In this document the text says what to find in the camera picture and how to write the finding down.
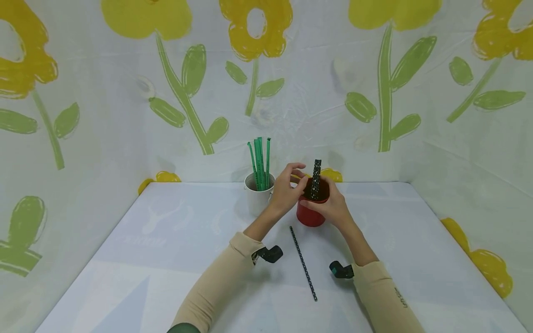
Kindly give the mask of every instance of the arm sleeve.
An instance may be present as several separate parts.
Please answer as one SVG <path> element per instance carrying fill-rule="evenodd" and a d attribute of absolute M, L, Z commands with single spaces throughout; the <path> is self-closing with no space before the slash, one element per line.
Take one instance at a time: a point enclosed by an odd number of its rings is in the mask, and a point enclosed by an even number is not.
<path fill-rule="evenodd" d="M 382 262 L 352 268 L 353 283 L 375 333 L 424 333 Z"/>
<path fill-rule="evenodd" d="M 169 332 L 207 333 L 220 302 L 255 265 L 252 255 L 263 248 L 242 232 L 200 276 L 177 311 Z"/>

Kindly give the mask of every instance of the white table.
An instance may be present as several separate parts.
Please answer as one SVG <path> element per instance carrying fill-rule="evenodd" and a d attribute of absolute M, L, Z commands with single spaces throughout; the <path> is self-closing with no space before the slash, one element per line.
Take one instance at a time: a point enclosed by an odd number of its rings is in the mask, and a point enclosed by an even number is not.
<path fill-rule="evenodd" d="M 526 332 L 411 185 L 338 186 L 427 332 Z M 241 183 L 151 183 L 37 333 L 165 333 L 204 269 L 253 221 L 244 194 Z M 350 262 L 342 237 L 327 223 L 301 225 L 295 209 L 263 241 L 284 256 L 259 259 L 212 332 L 372 331 L 351 282 L 328 268 Z"/>

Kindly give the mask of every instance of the left hand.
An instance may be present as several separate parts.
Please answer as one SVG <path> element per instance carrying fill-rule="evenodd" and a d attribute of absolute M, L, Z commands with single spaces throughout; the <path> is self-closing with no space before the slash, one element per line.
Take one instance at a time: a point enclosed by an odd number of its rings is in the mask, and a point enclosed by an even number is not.
<path fill-rule="evenodd" d="M 298 202 L 298 198 L 303 195 L 308 177 L 298 169 L 305 168 L 303 163 L 289 163 L 279 174 L 274 183 L 272 198 L 269 207 L 276 210 L 282 216 L 285 215 Z"/>

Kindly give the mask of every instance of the forearm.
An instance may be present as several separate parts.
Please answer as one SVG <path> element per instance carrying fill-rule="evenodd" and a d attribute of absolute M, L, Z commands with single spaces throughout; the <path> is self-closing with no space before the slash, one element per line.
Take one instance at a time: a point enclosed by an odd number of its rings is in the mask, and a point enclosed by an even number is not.
<path fill-rule="evenodd" d="M 353 283 L 376 333 L 423 333 L 415 314 L 400 294 L 361 230 L 352 221 L 341 228 L 354 264 Z"/>
<path fill-rule="evenodd" d="M 254 267 L 252 255 L 264 247 L 261 240 L 278 222 L 278 216 L 274 209 L 267 208 L 243 233 L 235 234 L 187 294 L 169 333 L 209 331 L 219 305 Z"/>
<path fill-rule="evenodd" d="M 339 231 L 350 248 L 354 262 L 359 266 L 365 266 L 371 262 L 379 261 L 372 248 L 367 243 L 365 236 L 353 221 L 349 218 L 340 224 Z"/>
<path fill-rule="evenodd" d="M 263 241 L 272 227 L 283 217 L 283 213 L 273 206 L 268 206 L 243 233 L 256 241 Z"/>

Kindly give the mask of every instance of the hand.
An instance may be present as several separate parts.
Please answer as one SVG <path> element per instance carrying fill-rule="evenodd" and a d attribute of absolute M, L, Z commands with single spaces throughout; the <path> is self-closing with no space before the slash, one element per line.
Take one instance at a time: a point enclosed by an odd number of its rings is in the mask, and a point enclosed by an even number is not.
<path fill-rule="evenodd" d="M 346 205 L 344 196 L 339 192 L 335 182 L 328 177 L 320 176 L 329 185 L 329 199 L 323 204 L 302 200 L 300 205 L 315 210 L 322 214 L 337 229 L 345 229 L 346 226 L 354 224 L 352 215 Z"/>
<path fill-rule="evenodd" d="M 298 169 L 305 168 L 303 163 L 289 163 L 279 174 L 269 207 L 277 211 L 281 216 L 285 215 L 298 202 L 298 198 L 303 194 L 307 185 L 308 177 Z"/>

